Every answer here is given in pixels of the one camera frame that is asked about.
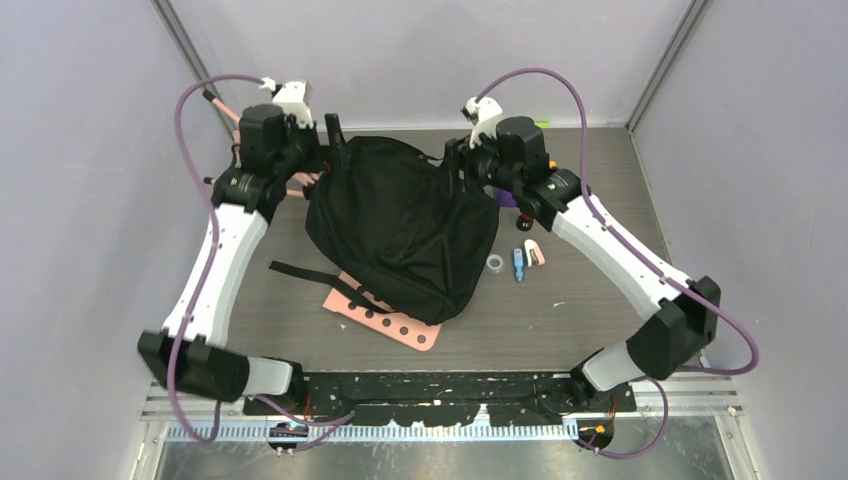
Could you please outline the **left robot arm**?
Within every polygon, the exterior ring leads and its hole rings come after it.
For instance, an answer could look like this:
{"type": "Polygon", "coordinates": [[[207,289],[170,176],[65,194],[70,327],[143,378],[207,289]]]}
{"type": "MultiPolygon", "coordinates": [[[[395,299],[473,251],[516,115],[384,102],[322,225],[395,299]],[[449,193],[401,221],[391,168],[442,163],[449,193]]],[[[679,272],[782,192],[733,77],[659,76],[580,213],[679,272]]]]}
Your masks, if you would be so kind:
{"type": "Polygon", "coordinates": [[[162,328],[141,334],[137,349],[171,397],[180,393],[231,403],[266,396],[284,414],[307,398],[302,366],[227,349],[229,323],[246,269],[266,235],[287,183],[321,164],[317,124],[304,102],[246,108],[230,165],[201,186],[209,223],[195,265],[162,328]]]}

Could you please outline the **black student backpack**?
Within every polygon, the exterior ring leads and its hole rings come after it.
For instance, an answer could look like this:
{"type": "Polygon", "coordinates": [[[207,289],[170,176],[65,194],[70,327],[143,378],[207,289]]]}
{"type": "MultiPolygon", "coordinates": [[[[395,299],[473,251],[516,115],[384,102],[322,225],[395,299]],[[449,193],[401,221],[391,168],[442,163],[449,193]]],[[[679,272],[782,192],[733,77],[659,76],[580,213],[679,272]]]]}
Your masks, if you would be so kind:
{"type": "Polygon", "coordinates": [[[427,325],[460,315],[486,266],[499,207],[459,178],[465,143],[436,159],[405,142],[357,136],[309,195],[317,249],[377,300],[427,325]]]}

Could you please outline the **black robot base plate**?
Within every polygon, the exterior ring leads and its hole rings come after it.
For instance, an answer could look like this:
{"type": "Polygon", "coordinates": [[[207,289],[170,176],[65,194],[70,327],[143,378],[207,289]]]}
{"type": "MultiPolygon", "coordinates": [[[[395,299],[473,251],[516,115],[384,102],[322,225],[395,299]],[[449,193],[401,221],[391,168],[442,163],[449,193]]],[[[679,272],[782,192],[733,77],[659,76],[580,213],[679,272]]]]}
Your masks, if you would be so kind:
{"type": "Polygon", "coordinates": [[[312,372],[281,396],[248,400],[247,416],[274,414],[280,406],[320,420],[346,414],[355,426],[466,426],[487,414],[495,427],[545,426],[576,413],[631,413],[632,388],[615,387],[581,400],[565,373],[554,372],[312,372]]]}

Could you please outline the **red cap glue bottle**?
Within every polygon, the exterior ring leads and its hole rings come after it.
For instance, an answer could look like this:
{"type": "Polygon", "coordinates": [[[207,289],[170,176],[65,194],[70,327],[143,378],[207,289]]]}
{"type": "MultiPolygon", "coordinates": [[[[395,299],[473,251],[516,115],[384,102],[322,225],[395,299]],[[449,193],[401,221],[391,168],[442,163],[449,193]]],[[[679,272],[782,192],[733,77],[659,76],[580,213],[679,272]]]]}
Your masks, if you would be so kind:
{"type": "Polygon", "coordinates": [[[518,215],[515,226],[519,231],[529,232],[534,226],[534,219],[525,213],[521,213],[518,215]]]}

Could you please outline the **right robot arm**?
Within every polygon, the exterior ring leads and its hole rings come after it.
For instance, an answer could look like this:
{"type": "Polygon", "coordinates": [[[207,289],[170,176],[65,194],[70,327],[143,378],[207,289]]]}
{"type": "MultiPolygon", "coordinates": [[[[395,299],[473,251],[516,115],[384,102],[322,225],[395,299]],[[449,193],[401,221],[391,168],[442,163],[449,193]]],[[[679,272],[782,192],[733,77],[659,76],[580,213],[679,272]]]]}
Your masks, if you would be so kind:
{"type": "Polygon", "coordinates": [[[642,318],[629,338],[570,370],[580,408],[598,409],[621,384],[667,379],[715,339],[717,283],[691,279],[630,234],[577,174],[551,164],[544,133],[530,118],[507,117],[491,133],[449,140],[444,161],[467,187],[510,191],[522,214],[588,258],[642,318]]]}

